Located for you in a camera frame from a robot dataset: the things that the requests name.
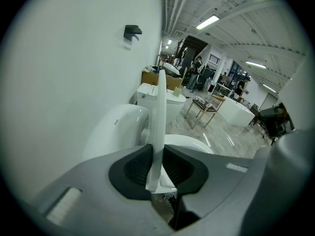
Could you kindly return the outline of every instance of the chair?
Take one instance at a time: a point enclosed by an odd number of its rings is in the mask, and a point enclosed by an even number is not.
[[[188,111],[185,115],[184,118],[186,118],[189,110],[191,109],[192,105],[195,104],[199,109],[199,113],[197,114],[196,118],[197,118],[197,122],[193,125],[193,126],[190,126],[192,129],[196,126],[196,124],[201,120],[202,116],[206,113],[206,112],[213,112],[214,114],[211,116],[210,120],[207,122],[207,124],[204,126],[206,127],[209,122],[212,120],[212,118],[215,116],[215,114],[218,112],[219,108],[222,106],[222,103],[225,101],[224,98],[222,97],[219,97],[219,96],[216,96],[216,95],[212,95],[212,97],[214,97],[215,99],[219,100],[220,101],[220,104],[218,105],[217,108],[214,108],[211,104],[208,104],[209,102],[205,102],[205,103],[201,103],[200,101],[194,99],[192,100],[192,103],[190,105],[190,107],[188,108]]]

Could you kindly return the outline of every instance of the toilet bowl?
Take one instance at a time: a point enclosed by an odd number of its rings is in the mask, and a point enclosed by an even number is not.
[[[153,86],[147,83],[141,84],[137,90],[137,104],[138,106],[145,107],[149,110],[151,116],[152,110],[155,107],[155,100],[158,94],[158,86]],[[186,102],[183,95],[178,97],[173,95],[172,90],[166,91],[166,124],[175,120]]]

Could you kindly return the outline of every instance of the ceiling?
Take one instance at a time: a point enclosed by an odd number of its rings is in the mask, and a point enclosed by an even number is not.
[[[164,0],[162,52],[174,54],[187,35],[216,45],[257,82],[279,92],[292,78],[309,41],[285,0]],[[220,19],[198,30],[217,15]],[[168,49],[167,41],[172,39]],[[249,66],[245,61],[266,65]]]

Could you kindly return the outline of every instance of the cardboard box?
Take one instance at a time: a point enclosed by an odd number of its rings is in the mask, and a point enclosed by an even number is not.
[[[154,86],[158,85],[158,73],[154,72],[142,72],[142,80],[141,83],[148,83]],[[166,76],[166,88],[170,90],[174,90],[176,87],[179,87],[182,78],[175,78],[172,76]]]

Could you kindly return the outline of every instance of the ceiling beam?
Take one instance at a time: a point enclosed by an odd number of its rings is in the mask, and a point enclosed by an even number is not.
[[[236,63],[238,63],[244,70],[246,71],[251,71],[251,72],[261,72],[262,74],[263,73],[266,73],[266,74],[269,74],[271,76],[275,76],[277,77],[278,79],[284,81],[284,82],[287,82],[289,80],[289,78],[281,75],[281,74],[278,74],[276,72],[273,72],[269,69],[264,69],[264,68],[259,68],[259,67],[254,67],[254,66],[250,66],[250,65],[247,65],[246,63],[244,63],[244,61],[240,60],[237,55],[233,52],[233,49],[226,49],[225,50],[227,52],[227,55],[232,58]]]
[[[266,86],[269,86],[270,88],[275,90],[277,93],[280,92],[281,89],[282,89],[281,87],[279,87],[279,86],[277,86],[275,84],[269,83],[268,81],[266,81],[265,79],[260,78],[259,76],[252,75],[252,78],[255,80],[256,83],[259,83],[261,86],[263,86],[262,84],[265,84]],[[269,89],[267,89],[267,88],[264,88],[264,89],[267,90],[269,93],[273,94],[273,92],[270,91]]]
[[[178,30],[178,29],[175,30],[173,36],[175,36],[175,34],[176,34],[177,32],[183,34],[180,38],[178,38],[178,41],[179,41],[180,39],[184,39],[186,36],[192,36],[192,37],[195,37],[195,38],[197,38],[197,39],[199,39],[199,40],[202,40],[202,41],[204,41],[204,42],[206,42],[206,43],[208,43],[208,44],[210,44],[210,45],[215,45],[215,46],[217,46],[217,47],[222,51],[222,48],[221,48],[222,45],[216,43],[215,41],[211,41],[210,39],[205,39],[205,38],[203,38],[203,37],[201,37],[201,36],[198,36],[198,35],[195,35],[195,34],[193,34],[193,33],[189,33],[189,32],[182,31],[182,30]]]
[[[222,24],[236,16],[242,15],[247,12],[251,12],[258,9],[263,9],[270,6],[280,6],[285,5],[284,0],[250,0],[235,8],[230,9],[229,11],[221,14],[219,16],[220,20],[208,25],[207,27],[198,31],[198,34],[201,34],[204,31],[208,31],[210,28]]]
[[[304,59],[304,55],[289,51],[286,49],[272,47],[272,46],[263,46],[263,45],[231,45],[223,48],[224,50],[234,49],[235,51],[259,51],[270,53],[278,56],[282,56],[288,59],[292,59],[298,62],[301,62]]]

